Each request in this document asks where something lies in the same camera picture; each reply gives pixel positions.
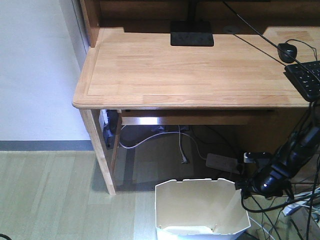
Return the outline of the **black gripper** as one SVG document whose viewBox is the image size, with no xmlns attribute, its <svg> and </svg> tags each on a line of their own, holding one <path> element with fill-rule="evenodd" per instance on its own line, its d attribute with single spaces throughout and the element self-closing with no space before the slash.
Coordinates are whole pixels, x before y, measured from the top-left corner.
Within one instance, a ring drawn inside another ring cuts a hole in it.
<svg viewBox="0 0 320 240">
<path fill-rule="evenodd" d="M 234 187 L 236 190 L 241 190 L 245 199 L 251 195 L 265 198 L 281 197 L 284 193 L 292 198 L 292 185 L 289 179 L 271 166 L 259 169 L 246 180 L 237 181 Z"/>
</svg>

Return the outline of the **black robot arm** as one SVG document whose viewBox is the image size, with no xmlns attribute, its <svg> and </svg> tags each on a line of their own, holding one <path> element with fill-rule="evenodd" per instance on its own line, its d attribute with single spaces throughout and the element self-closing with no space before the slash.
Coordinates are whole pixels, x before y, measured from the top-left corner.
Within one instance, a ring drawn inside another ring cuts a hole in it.
<svg viewBox="0 0 320 240">
<path fill-rule="evenodd" d="M 268 152 L 246 152 L 245 163 L 257 164 L 257 170 L 246 180 L 234 184 L 246 199 L 251 194 L 266 198 L 281 197 L 286 193 L 294 199 L 292 179 L 314 156 L 320 146 L 320 127 L 310 124 L 301 132 L 294 132 L 288 141 L 274 154 Z"/>
</svg>

